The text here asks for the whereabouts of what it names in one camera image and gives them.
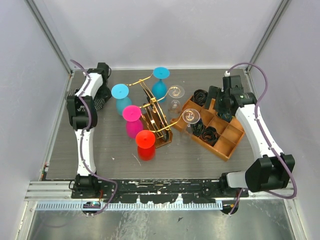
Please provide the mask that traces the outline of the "striped black white cloth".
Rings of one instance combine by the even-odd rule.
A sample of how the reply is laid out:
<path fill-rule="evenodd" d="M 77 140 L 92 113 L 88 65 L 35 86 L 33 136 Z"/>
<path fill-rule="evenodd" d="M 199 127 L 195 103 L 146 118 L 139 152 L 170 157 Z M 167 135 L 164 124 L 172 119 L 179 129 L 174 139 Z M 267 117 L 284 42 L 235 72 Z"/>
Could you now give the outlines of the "striped black white cloth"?
<path fill-rule="evenodd" d="M 70 89 L 70 90 L 66 91 L 64 94 L 64 99 L 66 100 L 69 96 L 74 96 L 79 90 L 80 90 L 79 88 L 75 88 L 75 89 Z M 104 98 L 95 98 L 94 99 L 95 110 L 97 112 L 102 110 L 105 103 L 106 103 L 106 101 Z"/>

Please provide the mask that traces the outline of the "clear wine glass front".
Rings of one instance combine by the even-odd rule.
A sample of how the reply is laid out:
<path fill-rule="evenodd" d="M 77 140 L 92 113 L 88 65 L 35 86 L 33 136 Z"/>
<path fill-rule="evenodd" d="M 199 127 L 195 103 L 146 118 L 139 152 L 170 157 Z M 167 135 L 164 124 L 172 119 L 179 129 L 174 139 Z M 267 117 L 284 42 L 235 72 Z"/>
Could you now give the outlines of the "clear wine glass front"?
<path fill-rule="evenodd" d="M 186 125 L 180 132 L 180 141 L 183 144 L 187 144 L 191 141 L 193 136 L 192 126 L 198 123 L 201 116 L 199 111 L 194 108 L 184 110 L 181 116 Z"/>

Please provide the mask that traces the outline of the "wooden compartment tray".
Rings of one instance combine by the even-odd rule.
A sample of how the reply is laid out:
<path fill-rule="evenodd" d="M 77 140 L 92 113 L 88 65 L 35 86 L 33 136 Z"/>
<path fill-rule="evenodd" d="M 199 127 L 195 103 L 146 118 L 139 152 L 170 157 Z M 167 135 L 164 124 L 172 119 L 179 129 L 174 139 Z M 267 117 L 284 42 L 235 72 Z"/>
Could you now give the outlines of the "wooden compartment tray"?
<path fill-rule="evenodd" d="M 199 136 L 187 136 L 187 139 L 192 139 L 200 146 L 209 150 L 225 162 L 230 159 L 235 149 L 241 142 L 245 135 L 244 128 L 241 123 L 233 117 L 230 122 L 221 119 L 217 112 L 213 109 L 215 100 L 212 99 L 209 109 L 205 109 L 204 106 L 200 106 L 189 98 L 182 107 L 182 110 L 195 109 L 199 112 L 200 118 L 205 127 L 213 127 L 217 130 L 218 139 L 217 142 L 211 146 L 202 140 Z"/>

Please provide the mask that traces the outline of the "red wine glass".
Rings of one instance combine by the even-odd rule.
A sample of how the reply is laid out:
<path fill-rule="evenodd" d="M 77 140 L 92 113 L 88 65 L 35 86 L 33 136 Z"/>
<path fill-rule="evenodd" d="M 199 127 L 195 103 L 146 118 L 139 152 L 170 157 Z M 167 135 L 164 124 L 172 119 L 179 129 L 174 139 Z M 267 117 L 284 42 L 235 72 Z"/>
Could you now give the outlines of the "red wine glass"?
<path fill-rule="evenodd" d="M 140 131 L 136 137 L 137 153 L 141 160 L 150 161 L 156 154 L 156 137 L 150 130 Z"/>

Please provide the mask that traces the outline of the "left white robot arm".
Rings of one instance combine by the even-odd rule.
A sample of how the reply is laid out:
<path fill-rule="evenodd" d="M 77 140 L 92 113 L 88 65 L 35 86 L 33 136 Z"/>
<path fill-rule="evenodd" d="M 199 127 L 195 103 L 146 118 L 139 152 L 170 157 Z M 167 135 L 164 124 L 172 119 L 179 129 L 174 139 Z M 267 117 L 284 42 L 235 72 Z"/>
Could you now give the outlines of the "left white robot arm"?
<path fill-rule="evenodd" d="M 85 77 L 82 86 L 70 90 L 65 95 L 69 124 L 74 130 L 77 141 L 77 173 L 71 187 L 71 197 L 97 198 L 101 193 L 101 184 L 96 176 L 93 140 L 98 124 L 97 111 L 101 110 L 111 98 L 108 79 L 111 69 L 105 62 L 99 62 L 95 68 L 85 69 L 79 62 L 71 62 L 82 70 Z"/>

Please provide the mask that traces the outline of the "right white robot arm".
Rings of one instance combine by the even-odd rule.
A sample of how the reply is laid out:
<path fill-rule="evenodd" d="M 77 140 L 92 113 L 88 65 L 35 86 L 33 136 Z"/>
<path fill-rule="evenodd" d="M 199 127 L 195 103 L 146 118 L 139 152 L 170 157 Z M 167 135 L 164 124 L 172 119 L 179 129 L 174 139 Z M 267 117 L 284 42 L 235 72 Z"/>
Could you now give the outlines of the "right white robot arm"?
<path fill-rule="evenodd" d="M 209 101 L 215 100 L 213 109 L 238 120 L 244 129 L 253 151 L 254 162 L 245 171 L 223 173 L 219 179 L 219 191 L 231 197 L 237 189 L 248 189 L 252 193 L 285 189 L 292 183 L 295 159 L 285 154 L 271 136 L 252 92 L 245 92 L 239 75 L 225 73 L 223 87 L 210 86 L 205 109 Z"/>

